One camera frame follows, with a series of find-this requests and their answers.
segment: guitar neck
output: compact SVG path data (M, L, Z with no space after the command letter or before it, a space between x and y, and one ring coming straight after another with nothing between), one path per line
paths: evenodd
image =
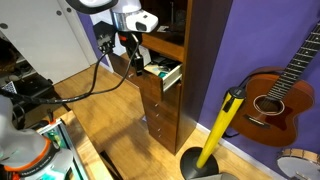
M320 49L320 22L316 25L284 72L268 93L269 97L281 100L299 79L303 71Z

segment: yellow handle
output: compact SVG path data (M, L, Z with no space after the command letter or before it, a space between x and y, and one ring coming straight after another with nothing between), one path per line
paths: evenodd
M220 109L220 112L218 114L218 117L216 119L216 122L214 123L210 135L207 139L207 142L200 154L200 157L197 161L197 168L202 168L205 163L207 162L210 155L213 153L214 148L218 144L218 141L222 137L223 133L229 126L233 116L236 114L237 110L239 109L240 105L242 104L244 98L238 99L234 98L233 103L230 106L230 109L228 112L225 112L223 108L225 107L226 103L231 99L234 98L230 92L228 91L228 94L223 102L222 108Z

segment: drawer knob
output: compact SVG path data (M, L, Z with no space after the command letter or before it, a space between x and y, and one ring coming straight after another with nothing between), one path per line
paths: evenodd
M131 73L131 74L128 75L128 78L132 78L133 76L134 76L134 74Z

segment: cable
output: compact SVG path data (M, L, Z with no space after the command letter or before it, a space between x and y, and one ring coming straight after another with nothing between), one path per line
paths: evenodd
M102 90L102 91L97 91L97 92L92 92L94 90L94 87L95 87L95 84L96 84L96 78L97 78L99 64L100 64L101 60L103 59L103 57L106 55L106 54L103 54L99 58L99 60L97 61L96 65L95 65L91 88L90 88L90 90L88 92L86 92L84 94L81 94L81 95L78 95L78 96L72 97L72 98L52 100L52 99L34 98L34 97L26 96L26 95L15 94L15 93L11 93L9 91L0 89L0 95L3 95L3 96L8 97L8 98L11 98L13 100L25 101L27 103L33 103L33 104L65 104L65 103L71 103L71 102L79 101L81 99L89 97L90 95L101 94L101 93L113 91L113 90L117 89L118 87L120 87L120 85L124 82L128 72L129 72L130 64L131 64L131 62L132 62L132 60L134 58L135 53L137 52L137 50L139 48L139 41L137 40L137 38L135 37L134 34L132 34L132 37L137 43L136 48L135 48L135 50L133 51L133 53L132 53L132 55L130 57L130 61L129 61L128 67L126 69L125 75L120 80L120 82L113 88Z

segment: black base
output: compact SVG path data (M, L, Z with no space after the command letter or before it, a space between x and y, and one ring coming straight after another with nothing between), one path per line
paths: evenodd
M219 167L214 156L210 156L203 166L203 168L197 168L196 164L200 157L202 148L193 147L188 149L181 157L180 170L184 179L193 179L206 176L212 176L219 174Z

